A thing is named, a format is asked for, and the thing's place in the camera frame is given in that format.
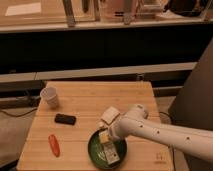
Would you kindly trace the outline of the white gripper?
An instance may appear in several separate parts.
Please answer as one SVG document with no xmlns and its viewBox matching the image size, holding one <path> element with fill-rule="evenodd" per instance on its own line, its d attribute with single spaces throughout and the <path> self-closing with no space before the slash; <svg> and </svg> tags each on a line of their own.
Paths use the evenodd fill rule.
<svg viewBox="0 0 213 171">
<path fill-rule="evenodd" d="M 117 108 L 111 106 L 107 108 L 101 115 L 101 119 L 98 123 L 100 129 L 104 129 L 107 126 L 111 125 L 112 122 L 120 115 L 120 112 Z"/>
</svg>

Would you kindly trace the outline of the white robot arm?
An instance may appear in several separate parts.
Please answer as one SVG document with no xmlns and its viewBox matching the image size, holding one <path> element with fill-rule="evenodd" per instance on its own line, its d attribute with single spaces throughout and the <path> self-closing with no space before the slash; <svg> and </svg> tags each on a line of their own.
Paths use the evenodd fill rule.
<svg viewBox="0 0 213 171">
<path fill-rule="evenodd" d="M 99 126 L 107 130 L 106 135 L 112 141 L 140 137 L 213 163 L 213 131 L 150 121 L 142 104 L 134 104 L 123 114 L 109 107 L 101 115 Z"/>
</svg>

